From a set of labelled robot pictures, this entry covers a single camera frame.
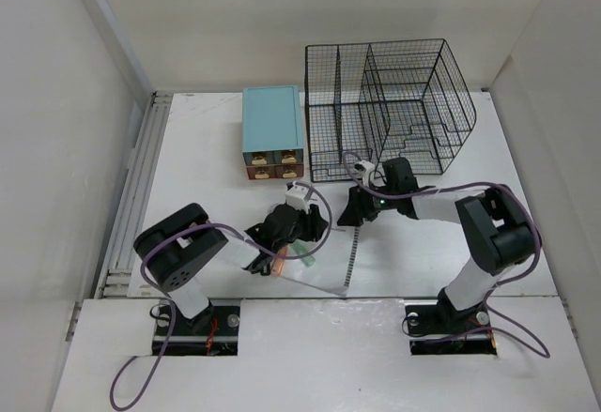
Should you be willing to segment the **teal drawer box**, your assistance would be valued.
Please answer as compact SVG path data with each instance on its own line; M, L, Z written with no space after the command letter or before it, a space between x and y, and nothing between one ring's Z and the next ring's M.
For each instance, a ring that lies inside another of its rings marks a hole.
M304 177L304 126L297 86L243 90L242 157L251 180Z

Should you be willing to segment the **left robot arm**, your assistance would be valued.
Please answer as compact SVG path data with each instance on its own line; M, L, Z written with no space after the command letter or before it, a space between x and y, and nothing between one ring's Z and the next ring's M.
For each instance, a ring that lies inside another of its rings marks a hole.
M201 270L211 262L231 263L251 274L268 276L279 252L301 240L319 242L331 228L316 204L297 209L280 204L260 223L240 235L208 219L191 203L145 230L134 241L143 262L141 273L165 294L186 331L200 334L214 314L202 292Z

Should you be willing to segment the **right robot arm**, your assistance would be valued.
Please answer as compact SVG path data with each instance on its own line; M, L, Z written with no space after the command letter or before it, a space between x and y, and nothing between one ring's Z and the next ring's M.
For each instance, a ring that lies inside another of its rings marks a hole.
M435 304L407 308L411 336L460 334L475 328L478 314L485 313L485 303L503 276L540 255L541 237L532 218L503 184L422 187L402 157L384 162L380 186L372 181L376 167L368 160L345 169L355 184L338 225L360 227L381 212L394 210L415 221L444 221L462 229L470 258L439 291Z

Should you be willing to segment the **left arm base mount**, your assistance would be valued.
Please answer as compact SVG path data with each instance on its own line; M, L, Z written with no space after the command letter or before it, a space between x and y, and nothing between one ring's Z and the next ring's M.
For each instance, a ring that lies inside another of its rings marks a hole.
M179 310L165 349L165 356L234 357L239 349L241 307L239 301L218 301L209 316L193 325Z

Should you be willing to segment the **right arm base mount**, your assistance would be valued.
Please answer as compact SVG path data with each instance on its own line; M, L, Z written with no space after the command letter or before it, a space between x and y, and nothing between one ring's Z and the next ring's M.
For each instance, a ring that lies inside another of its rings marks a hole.
M479 307L458 318L443 318L435 303L405 306L402 330L412 356L496 356L488 310Z

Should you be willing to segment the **white paper sheets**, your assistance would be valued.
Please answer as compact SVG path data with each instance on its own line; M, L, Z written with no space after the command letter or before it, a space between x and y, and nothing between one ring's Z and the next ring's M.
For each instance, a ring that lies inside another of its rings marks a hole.
M351 284L360 235L360 227L334 228L318 252L286 261L280 278L344 298Z

